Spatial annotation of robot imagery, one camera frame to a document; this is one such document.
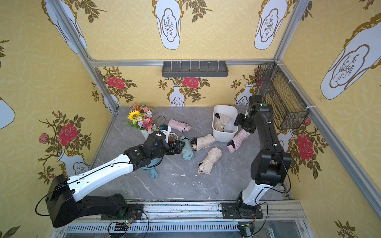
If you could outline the mint green umbrella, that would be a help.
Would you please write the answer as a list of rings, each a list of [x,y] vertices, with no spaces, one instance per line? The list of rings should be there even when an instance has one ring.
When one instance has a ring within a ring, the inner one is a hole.
[[[184,147],[182,149],[182,157],[185,161],[191,160],[194,158],[193,149],[191,146],[191,140],[187,136],[180,137],[180,141],[184,143]]]

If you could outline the beige umbrella with black handle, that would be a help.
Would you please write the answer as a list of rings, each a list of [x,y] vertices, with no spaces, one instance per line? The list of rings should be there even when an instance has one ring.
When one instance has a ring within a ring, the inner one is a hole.
[[[203,137],[193,138],[190,142],[193,151],[199,151],[201,149],[207,148],[216,142],[216,138],[211,134]]]

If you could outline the beige umbrella front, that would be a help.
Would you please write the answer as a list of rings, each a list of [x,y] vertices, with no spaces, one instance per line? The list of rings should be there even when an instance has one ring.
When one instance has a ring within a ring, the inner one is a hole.
[[[222,157],[222,151],[214,147],[208,153],[207,156],[200,162],[198,167],[199,174],[210,175],[213,165]]]

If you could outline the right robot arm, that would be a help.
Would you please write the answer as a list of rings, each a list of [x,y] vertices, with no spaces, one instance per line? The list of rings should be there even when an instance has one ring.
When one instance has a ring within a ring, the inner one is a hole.
[[[260,95],[250,96],[249,102],[246,113],[239,114],[234,125],[248,133],[258,132],[260,150],[251,165],[252,180],[236,200],[235,210],[242,217],[255,214],[264,194],[289,177],[292,162],[291,154],[284,151],[278,139],[272,106]]]

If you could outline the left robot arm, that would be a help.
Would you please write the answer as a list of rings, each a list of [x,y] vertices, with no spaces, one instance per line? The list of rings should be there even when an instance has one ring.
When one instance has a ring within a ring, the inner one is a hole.
[[[42,198],[53,227],[60,228],[77,218],[91,215],[105,215],[113,219],[127,217],[132,209],[121,194],[91,196],[90,193],[120,176],[140,168],[151,168],[154,159],[180,154],[184,145],[180,140],[167,142],[163,132],[155,131],[144,144],[125,150],[108,163],[69,178],[64,175],[55,177],[48,193]]]

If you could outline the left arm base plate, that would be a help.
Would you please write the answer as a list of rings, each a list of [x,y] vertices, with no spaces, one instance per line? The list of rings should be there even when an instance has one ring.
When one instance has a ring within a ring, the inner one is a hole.
[[[142,203],[127,204],[127,207],[123,207],[115,216],[102,215],[101,220],[129,220],[134,219],[141,220],[144,205]]]

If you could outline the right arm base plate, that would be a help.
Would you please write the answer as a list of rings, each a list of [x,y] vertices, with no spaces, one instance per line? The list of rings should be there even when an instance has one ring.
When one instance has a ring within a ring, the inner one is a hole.
[[[221,203],[223,219],[262,219],[264,217],[260,206],[237,203]]]

